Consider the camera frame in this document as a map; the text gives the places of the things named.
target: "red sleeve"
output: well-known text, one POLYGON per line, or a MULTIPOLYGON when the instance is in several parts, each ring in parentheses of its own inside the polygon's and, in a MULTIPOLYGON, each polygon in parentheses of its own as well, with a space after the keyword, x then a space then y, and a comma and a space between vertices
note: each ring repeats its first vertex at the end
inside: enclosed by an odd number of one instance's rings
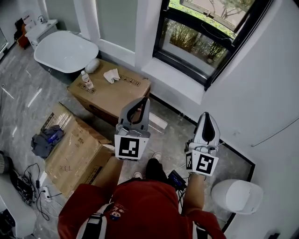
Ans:
POLYGON ((107 203, 107 197, 99 187, 81 184, 67 201, 58 218, 61 239, 75 239, 81 225, 93 213, 107 203))
POLYGON ((194 210, 190 212, 187 217, 197 223, 201 228, 205 229, 213 239, 226 238, 220 229, 214 214, 207 211, 194 210))

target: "white power socket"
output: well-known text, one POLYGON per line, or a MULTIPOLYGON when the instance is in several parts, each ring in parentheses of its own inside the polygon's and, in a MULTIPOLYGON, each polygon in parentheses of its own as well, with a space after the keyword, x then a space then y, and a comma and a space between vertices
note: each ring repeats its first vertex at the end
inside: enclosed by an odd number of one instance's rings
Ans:
POLYGON ((49 189, 47 187, 43 187, 43 190, 45 190, 45 197, 46 197, 46 201, 51 201, 51 198, 48 198, 50 197, 50 192, 49 192, 49 189))

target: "white toilet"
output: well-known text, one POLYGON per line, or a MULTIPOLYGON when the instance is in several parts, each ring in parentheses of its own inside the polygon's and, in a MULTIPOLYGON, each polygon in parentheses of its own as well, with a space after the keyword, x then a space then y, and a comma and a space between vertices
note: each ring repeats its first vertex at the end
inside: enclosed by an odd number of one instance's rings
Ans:
POLYGON ((216 184, 211 195, 225 210, 238 214, 252 214, 262 202, 263 189, 247 181, 228 179, 216 184))

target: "sneaker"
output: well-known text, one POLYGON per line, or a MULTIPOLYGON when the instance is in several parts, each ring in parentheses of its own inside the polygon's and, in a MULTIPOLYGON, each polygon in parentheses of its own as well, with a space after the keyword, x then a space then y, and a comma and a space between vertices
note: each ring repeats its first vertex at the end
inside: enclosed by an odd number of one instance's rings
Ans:
POLYGON ((154 155, 152 156, 153 159, 157 159, 159 163, 161 163, 162 159, 162 153, 161 152, 155 152, 154 155))
POLYGON ((139 173, 139 172, 135 172, 135 173, 133 174, 133 178, 141 178, 141 179, 142 179, 142 174, 139 173))

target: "person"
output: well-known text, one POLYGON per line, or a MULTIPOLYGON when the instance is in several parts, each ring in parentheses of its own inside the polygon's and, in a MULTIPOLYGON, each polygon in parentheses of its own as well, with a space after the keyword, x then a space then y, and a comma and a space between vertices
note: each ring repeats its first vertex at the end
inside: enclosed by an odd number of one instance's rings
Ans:
POLYGON ((191 174, 179 214, 178 197, 167 182, 161 157, 156 152, 148 161, 145 180, 135 173, 120 185, 123 161, 111 157, 95 185, 79 185, 65 204, 58 220, 60 238, 225 239, 216 216, 202 210, 204 177, 191 174), (98 216, 106 218, 101 226, 98 216))

